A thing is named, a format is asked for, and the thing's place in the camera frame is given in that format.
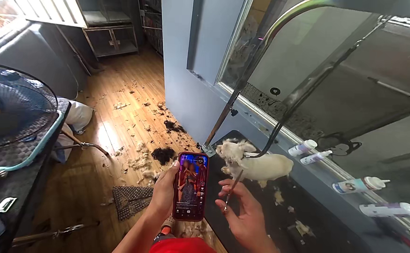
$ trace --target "wooden floor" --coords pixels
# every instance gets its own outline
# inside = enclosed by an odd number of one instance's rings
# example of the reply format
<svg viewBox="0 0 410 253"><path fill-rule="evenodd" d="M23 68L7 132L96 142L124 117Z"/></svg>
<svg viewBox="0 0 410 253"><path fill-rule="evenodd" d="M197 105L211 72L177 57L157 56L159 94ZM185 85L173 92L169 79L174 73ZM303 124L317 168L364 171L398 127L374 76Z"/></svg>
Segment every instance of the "wooden floor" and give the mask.
<svg viewBox="0 0 410 253"><path fill-rule="evenodd" d="M44 224L56 230L96 220L101 223L66 238L40 241L27 248L27 252L111 252L143 213L119 222L114 204L104 205L112 198L113 186L147 186L149 183L149 179L144 179L137 184L143 178L140 171L129 169L123 173L128 169L127 160L138 155L137 143L144 141L150 152L167 146L177 153L198 151L188 134L166 132L164 121L175 122L175 118L168 111L164 115L157 111L157 103L164 101L164 74L163 60L155 52L144 49L140 55L117 56L102 63L105 70L89 77L87 88L78 95L77 101L94 107L96 112L85 133L76 136L81 141L99 144L112 158L89 147L73 150L66 164L57 164L47 182L33 229L40 230ZM128 106L114 109L117 103ZM170 167L150 159L156 171ZM188 226L193 225L181 223L175 234L188 237L191 234ZM207 225L206 221L202 223L202 227L208 227L205 241L216 251L225 252Z"/></svg>

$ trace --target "red phone case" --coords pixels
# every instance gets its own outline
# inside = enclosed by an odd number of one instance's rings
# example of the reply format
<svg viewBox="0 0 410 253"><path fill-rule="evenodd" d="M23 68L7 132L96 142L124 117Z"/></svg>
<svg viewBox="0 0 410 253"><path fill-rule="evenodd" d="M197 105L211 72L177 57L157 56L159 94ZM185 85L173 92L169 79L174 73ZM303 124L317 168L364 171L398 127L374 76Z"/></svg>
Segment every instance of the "red phone case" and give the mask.
<svg viewBox="0 0 410 253"><path fill-rule="evenodd" d="M178 199L177 184L178 184L178 175L179 175L179 173L180 173L180 171L179 171L179 172L177 172L177 174L175 175L175 181L174 181L174 185L173 185L173 187L174 187L174 199L173 199L174 205L173 205L173 209L172 209L172 216L173 216L174 219L177 220L177 221L202 221L202 220L203 220L203 217L205 216L205 211L204 211L204 210L205 210L205 200L206 200L207 185L208 185L209 157L208 157L205 153L181 152L181 153L178 154L178 160L180 160L180 157L181 157L181 155L183 155L183 154L201 155L201 156L204 156L204 157L206 157L206 158L208 159L208 162L207 162L207 164L206 164L206 183L205 183L205 191L204 191L204 193L203 193L203 213L202 213L201 216L198 216L198 217L190 217L190 218L184 218L184 217L177 217L177 216L176 216L177 213L175 212L175 210L176 210L175 207L176 207L176 204L177 204L176 200Z"/></svg>

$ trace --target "bottle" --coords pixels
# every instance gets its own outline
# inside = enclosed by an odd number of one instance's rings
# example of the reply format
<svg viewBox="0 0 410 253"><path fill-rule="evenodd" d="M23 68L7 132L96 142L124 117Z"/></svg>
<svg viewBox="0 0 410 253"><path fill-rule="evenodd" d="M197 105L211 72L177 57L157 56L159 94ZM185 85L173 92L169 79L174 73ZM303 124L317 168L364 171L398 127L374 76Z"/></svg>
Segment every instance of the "bottle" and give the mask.
<svg viewBox="0 0 410 253"><path fill-rule="evenodd" d="M300 159L300 162L305 164L305 165L306 164L312 164L314 162L323 160L326 156L330 155L331 153L333 153L333 151L331 151L331 150L315 153L315 154L312 154L310 156L307 156L307 157L304 157L304 158Z"/></svg>
<svg viewBox="0 0 410 253"><path fill-rule="evenodd" d="M288 153L292 156L298 156L305 152L310 151L311 149L315 149L317 147L316 141L313 140L306 140L295 147L292 147L288 150Z"/></svg>
<svg viewBox="0 0 410 253"><path fill-rule="evenodd" d="M366 176L363 178L352 179L333 184L333 189L338 193L354 193L365 192L368 190L381 190L386 187L387 182L390 180L382 180L378 177Z"/></svg>
<svg viewBox="0 0 410 253"><path fill-rule="evenodd" d="M360 211L369 217L410 216L410 204L381 203L360 205Z"/></svg>

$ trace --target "person's left hand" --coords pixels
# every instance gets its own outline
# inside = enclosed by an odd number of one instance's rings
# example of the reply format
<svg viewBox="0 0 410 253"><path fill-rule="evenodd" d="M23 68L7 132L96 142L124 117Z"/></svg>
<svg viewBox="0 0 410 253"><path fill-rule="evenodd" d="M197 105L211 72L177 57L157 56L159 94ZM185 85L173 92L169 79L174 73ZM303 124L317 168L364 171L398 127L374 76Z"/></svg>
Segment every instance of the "person's left hand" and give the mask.
<svg viewBox="0 0 410 253"><path fill-rule="evenodd" d="M180 163L176 161L167 171L163 171L155 183L152 200L147 208L164 221L172 213L174 199L174 179Z"/></svg>

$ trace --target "dog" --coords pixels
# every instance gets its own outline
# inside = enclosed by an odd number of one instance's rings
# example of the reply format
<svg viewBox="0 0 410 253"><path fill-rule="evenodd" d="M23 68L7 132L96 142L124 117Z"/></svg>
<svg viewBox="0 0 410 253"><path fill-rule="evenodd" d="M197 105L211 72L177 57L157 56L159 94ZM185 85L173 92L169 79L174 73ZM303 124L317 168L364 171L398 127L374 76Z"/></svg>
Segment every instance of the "dog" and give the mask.
<svg viewBox="0 0 410 253"><path fill-rule="evenodd" d="M254 156L256 148L242 140L227 139L222 145L218 145L216 153L225 160L233 179L239 175L240 181L247 178L250 180L275 180L281 176L288 175L293 166L293 162L281 154L264 154L258 158L246 158L245 155Z"/></svg>

